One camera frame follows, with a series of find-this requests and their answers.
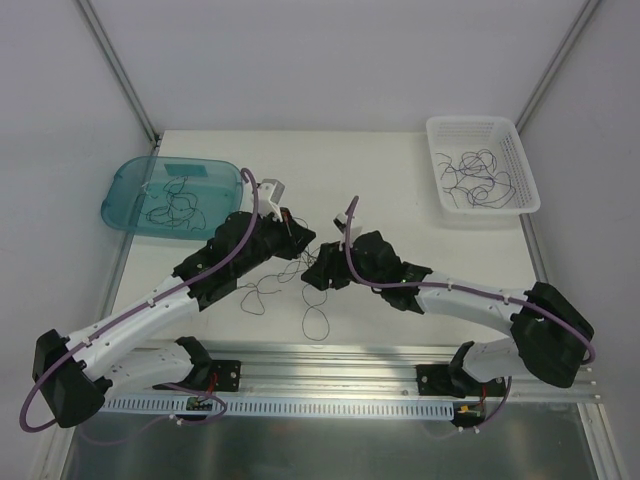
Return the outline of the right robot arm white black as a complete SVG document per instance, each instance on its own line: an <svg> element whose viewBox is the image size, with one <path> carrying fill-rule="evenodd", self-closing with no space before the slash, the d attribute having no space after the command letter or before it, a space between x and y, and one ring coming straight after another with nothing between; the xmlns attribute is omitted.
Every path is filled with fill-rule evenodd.
<svg viewBox="0 0 640 480"><path fill-rule="evenodd" d="M463 343L449 364L427 374L428 389L440 395L464 398L500 378L526 374L568 389L595 357L593 327L552 285L496 289L453 279L402 260L377 231L350 246L322 244L302 279L320 291L358 283L399 311L449 316L501 333L488 343Z"/></svg>

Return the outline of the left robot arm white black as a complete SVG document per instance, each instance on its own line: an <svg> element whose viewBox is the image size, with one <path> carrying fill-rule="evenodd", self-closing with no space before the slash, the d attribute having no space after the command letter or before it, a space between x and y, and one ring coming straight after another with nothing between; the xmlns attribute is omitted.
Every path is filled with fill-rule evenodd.
<svg viewBox="0 0 640 480"><path fill-rule="evenodd" d="M271 258L298 258L315 237L288 210L281 218L234 212L145 297L67 336L55 329L41 335L32 377L54 424L77 426L128 390L168 383L208 389L213 360L195 337L180 337L154 352L139 346L234 292L241 277Z"/></svg>

